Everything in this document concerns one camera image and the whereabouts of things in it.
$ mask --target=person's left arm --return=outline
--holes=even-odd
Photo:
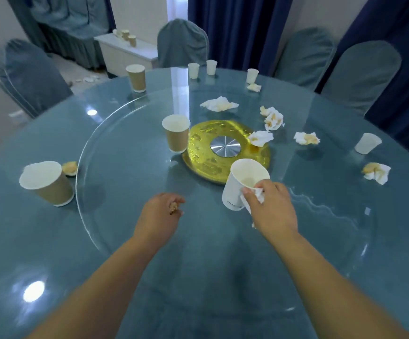
[[[181,210],[170,214],[176,194],[149,200],[134,235],[39,325],[28,339],[114,338],[145,267],[174,234]]]

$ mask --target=glass table top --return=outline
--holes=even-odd
[[[201,69],[189,80],[187,69],[157,69],[147,72],[144,94],[114,79],[62,102],[4,145],[0,206],[12,216],[0,212],[0,338],[27,334],[130,238],[144,203],[164,191],[185,196],[185,215],[143,274],[118,338],[314,338],[285,267],[248,212],[227,209],[223,186],[171,153],[162,128],[167,115],[184,114],[191,125],[235,120],[264,130],[260,106],[284,115],[268,170],[288,187],[299,231],[409,329],[409,153],[319,95],[264,76],[255,93],[245,78]],[[219,96],[240,106],[220,113],[199,106]],[[321,142],[300,146],[296,131],[316,132]],[[383,143],[362,156],[353,148],[365,132]],[[77,209],[45,205],[17,185],[29,163],[79,157]],[[392,167],[384,186],[363,178],[369,162]],[[20,294],[32,280],[44,280],[46,292],[27,304]]]

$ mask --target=person's left hand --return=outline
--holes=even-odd
[[[170,205],[185,203],[185,199],[177,194],[160,193],[151,198],[142,209],[139,220],[134,229],[133,238],[142,240],[157,251],[164,246],[178,227],[179,218],[184,214],[182,210],[175,210],[170,214]]]

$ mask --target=white tissue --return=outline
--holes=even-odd
[[[294,136],[295,141],[300,145],[317,145],[320,143],[320,139],[316,136],[315,132],[307,134],[305,132],[296,132]]]
[[[206,107],[213,112],[223,112],[231,108],[239,107],[239,104],[234,102],[229,102],[226,97],[220,96],[212,100],[208,100],[200,104],[200,107]]]
[[[258,199],[259,203],[263,203],[264,202],[264,189],[263,188],[254,188],[254,194],[256,195],[256,198]],[[241,195],[241,201],[244,204],[245,208],[248,210],[248,212],[251,215],[251,209],[250,209],[250,205],[247,202],[247,199],[245,199],[244,194]]]
[[[254,146],[263,147],[265,143],[274,139],[274,135],[264,130],[257,130],[248,136],[248,140]]]
[[[255,84],[255,83],[252,83],[252,84],[250,84],[250,85],[247,85],[247,89],[248,89],[248,90],[251,90],[251,91],[253,91],[253,92],[257,92],[257,93],[258,93],[258,92],[261,91],[261,86]]]
[[[264,106],[261,106],[260,110],[261,110],[261,115],[264,117],[268,117],[271,113],[277,112],[277,110],[273,107],[265,108]]]
[[[388,182],[388,174],[391,167],[379,163],[366,164],[362,172],[365,179],[374,179],[379,184],[383,185]]]
[[[277,111],[275,108],[271,113],[265,118],[265,130],[277,130],[281,126],[284,126],[283,114]]]

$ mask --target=person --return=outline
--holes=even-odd
[[[341,276],[298,232],[297,217],[286,187],[263,180],[264,203],[247,188],[256,228],[284,262],[320,339],[408,339],[407,332],[385,310]],[[156,252],[174,234],[185,202],[162,193],[149,200],[134,235],[104,262],[85,283],[28,338],[114,338],[139,282]]]

